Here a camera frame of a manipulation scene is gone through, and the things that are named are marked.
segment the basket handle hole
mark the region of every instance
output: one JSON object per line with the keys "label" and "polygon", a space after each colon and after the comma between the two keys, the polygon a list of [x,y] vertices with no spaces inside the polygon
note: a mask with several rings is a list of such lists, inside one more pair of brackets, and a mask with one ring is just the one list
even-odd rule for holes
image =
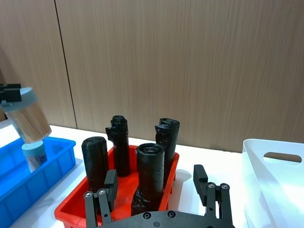
{"label": "basket handle hole", "polygon": [[299,165],[302,162],[299,155],[286,153],[267,152],[263,158],[268,163],[276,164]]}

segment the rolled trash bag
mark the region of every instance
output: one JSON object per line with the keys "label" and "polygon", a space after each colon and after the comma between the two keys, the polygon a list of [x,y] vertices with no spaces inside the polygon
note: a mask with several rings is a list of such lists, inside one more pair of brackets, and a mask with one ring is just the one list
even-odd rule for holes
{"label": "rolled trash bag", "polygon": [[35,171],[48,160],[42,141],[23,144],[21,148],[27,159],[30,172]]}
{"label": "rolled trash bag", "polygon": [[163,146],[165,149],[164,188],[167,184],[173,163],[179,129],[180,122],[169,118],[160,119],[159,125],[155,126],[156,143]]}
{"label": "rolled trash bag", "polygon": [[51,128],[34,90],[21,88],[20,94],[21,101],[2,104],[3,111],[25,143],[38,142],[51,133]]}
{"label": "rolled trash bag", "polygon": [[122,115],[115,115],[111,120],[111,127],[105,129],[108,140],[114,146],[114,166],[118,177],[130,174],[128,122]]}
{"label": "rolled trash bag", "polygon": [[131,203],[131,215],[159,209],[163,195],[164,148],[145,143],[136,148],[138,187]]}
{"label": "rolled trash bag", "polygon": [[108,149],[104,137],[90,137],[81,145],[89,191],[97,192],[104,187],[109,170]]}

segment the blue crate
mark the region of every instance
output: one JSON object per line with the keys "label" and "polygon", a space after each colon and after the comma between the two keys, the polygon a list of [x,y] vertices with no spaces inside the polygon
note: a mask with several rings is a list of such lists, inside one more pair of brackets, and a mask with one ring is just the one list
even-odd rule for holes
{"label": "blue crate", "polygon": [[0,148],[0,227],[9,227],[75,165],[75,142],[47,137],[47,162],[30,173],[22,139]]}

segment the white table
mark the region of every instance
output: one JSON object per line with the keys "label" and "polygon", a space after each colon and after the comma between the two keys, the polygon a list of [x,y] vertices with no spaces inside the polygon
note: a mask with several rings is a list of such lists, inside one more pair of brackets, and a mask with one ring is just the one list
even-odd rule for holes
{"label": "white table", "polygon": [[[76,166],[62,180],[53,186],[39,201],[28,209],[11,227],[12,228],[64,228],[62,222],[54,217],[55,208],[86,176],[83,156],[81,152],[82,141],[92,136],[106,134],[88,132],[65,127],[51,126],[52,137],[74,140]],[[0,147],[19,138],[12,125],[0,127]],[[151,142],[148,140],[129,138],[130,145],[140,145]],[[173,194],[169,198],[169,209],[182,212],[204,215],[205,208],[196,193],[192,174],[193,165],[202,164],[208,174],[209,181],[217,185],[227,183],[230,186],[230,199],[233,224],[236,228],[247,228],[243,205],[242,161],[241,154],[208,150],[196,147],[176,147],[180,159],[177,165],[176,181],[173,184]]]}

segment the black garbage bag roll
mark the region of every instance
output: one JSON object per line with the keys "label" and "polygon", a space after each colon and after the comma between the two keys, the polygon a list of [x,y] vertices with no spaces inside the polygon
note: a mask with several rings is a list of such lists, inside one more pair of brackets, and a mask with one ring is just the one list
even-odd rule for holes
{"label": "black garbage bag roll", "polygon": [[163,195],[164,148],[145,143],[136,148],[138,187],[131,203],[131,215],[157,211]]}
{"label": "black garbage bag roll", "polygon": [[165,170],[164,170],[164,182],[163,182],[164,188],[167,184],[167,180],[173,163],[179,129],[180,129],[180,122],[169,118],[160,119],[159,125],[155,126],[156,143],[163,146],[165,149]]}
{"label": "black garbage bag roll", "polygon": [[104,137],[91,137],[81,145],[89,191],[97,192],[104,187],[109,170],[108,149]]}
{"label": "black garbage bag roll", "polygon": [[111,127],[105,129],[108,140],[114,145],[114,166],[118,177],[130,174],[128,122],[122,115],[115,115]]}

